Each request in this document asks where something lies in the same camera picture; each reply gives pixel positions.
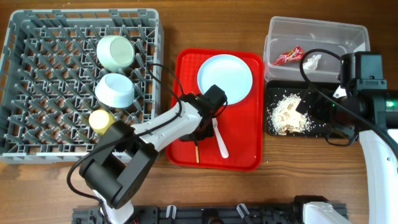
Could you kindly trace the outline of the wooden chopstick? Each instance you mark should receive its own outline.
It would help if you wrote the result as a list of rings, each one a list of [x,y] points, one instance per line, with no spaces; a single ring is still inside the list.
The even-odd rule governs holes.
[[[200,162],[200,156],[199,156],[199,150],[198,150],[198,141],[194,141],[195,143],[195,157],[196,157],[196,163]]]

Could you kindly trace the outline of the white plastic fork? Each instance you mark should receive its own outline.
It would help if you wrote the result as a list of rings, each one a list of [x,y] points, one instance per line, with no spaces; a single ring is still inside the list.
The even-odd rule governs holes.
[[[212,123],[213,123],[213,130],[214,130],[214,133],[215,133],[215,136],[216,136],[216,140],[217,140],[217,143],[218,143],[218,147],[219,147],[219,150],[220,150],[220,154],[221,154],[222,158],[226,159],[226,158],[229,157],[229,152],[228,152],[227,147],[226,147],[226,145],[225,145],[225,143],[223,141],[221,133],[220,133],[220,131],[218,129],[217,119],[213,118],[212,119]]]

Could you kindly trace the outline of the food scraps pile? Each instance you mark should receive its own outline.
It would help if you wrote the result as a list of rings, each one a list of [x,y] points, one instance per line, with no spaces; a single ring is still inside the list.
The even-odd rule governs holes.
[[[283,95],[282,99],[274,103],[275,108],[270,112],[270,124],[278,135],[288,133],[305,133],[311,130],[312,122],[305,112],[301,114],[296,111],[301,97],[298,94]]]

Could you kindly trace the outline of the white napkin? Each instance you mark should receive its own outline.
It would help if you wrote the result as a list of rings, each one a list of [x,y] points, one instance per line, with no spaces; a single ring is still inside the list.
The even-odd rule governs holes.
[[[318,62],[321,59],[322,55],[313,55],[309,58],[305,63],[303,63],[303,69],[305,70],[316,70],[318,67]]]

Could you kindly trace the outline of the red snack wrapper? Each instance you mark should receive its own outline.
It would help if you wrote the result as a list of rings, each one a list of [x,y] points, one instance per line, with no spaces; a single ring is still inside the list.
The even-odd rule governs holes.
[[[292,50],[280,54],[277,60],[273,63],[273,65],[278,66],[287,64],[289,62],[300,61],[304,54],[305,51],[303,50],[303,48],[301,48],[301,46],[296,46]]]

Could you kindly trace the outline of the light blue plate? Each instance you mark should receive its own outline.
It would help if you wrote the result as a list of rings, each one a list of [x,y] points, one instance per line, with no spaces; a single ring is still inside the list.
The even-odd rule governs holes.
[[[199,90],[204,94],[211,86],[222,89],[228,104],[236,104],[248,96],[253,76],[248,65],[230,54],[215,55],[207,59],[197,73]]]

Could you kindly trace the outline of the light green bowl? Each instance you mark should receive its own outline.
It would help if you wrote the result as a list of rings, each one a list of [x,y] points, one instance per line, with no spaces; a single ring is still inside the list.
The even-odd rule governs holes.
[[[134,84],[124,75],[109,73],[98,82],[95,96],[107,106],[127,108],[135,99]]]

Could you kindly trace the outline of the yellow plastic cup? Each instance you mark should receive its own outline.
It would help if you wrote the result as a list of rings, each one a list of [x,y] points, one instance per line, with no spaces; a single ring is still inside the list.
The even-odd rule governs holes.
[[[105,110],[96,110],[92,112],[88,121],[93,131],[101,136],[116,122],[114,116]]]

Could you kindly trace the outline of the green bowl with scraps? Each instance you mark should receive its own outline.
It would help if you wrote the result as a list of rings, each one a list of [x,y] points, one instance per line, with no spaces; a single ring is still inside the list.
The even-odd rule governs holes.
[[[107,35],[98,41],[97,58],[102,66],[112,72],[128,68],[134,61],[132,43],[120,35]]]

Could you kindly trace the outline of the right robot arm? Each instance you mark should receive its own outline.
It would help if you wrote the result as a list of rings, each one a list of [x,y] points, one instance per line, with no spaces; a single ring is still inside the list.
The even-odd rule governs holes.
[[[322,52],[340,61],[338,79],[345,95],[331,96],[317,87],[301,60],[308,89],[296,110],[325,123],[349,145],[359,141],[368,178],[369,222],[397,223],[397,91],[387,89],[381,55]]]

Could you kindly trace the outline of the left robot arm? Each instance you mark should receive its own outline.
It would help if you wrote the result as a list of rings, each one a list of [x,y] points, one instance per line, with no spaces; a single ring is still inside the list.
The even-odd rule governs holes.
[[[182,94],[172,109],[145,123],[113,123],[79,170],[105,221],[126,223],[134,213],[131,199],[161,150],[177,139],[197,144],[212,137],[212,119],[226,102],[225,92],[213,85],[204,94]]]

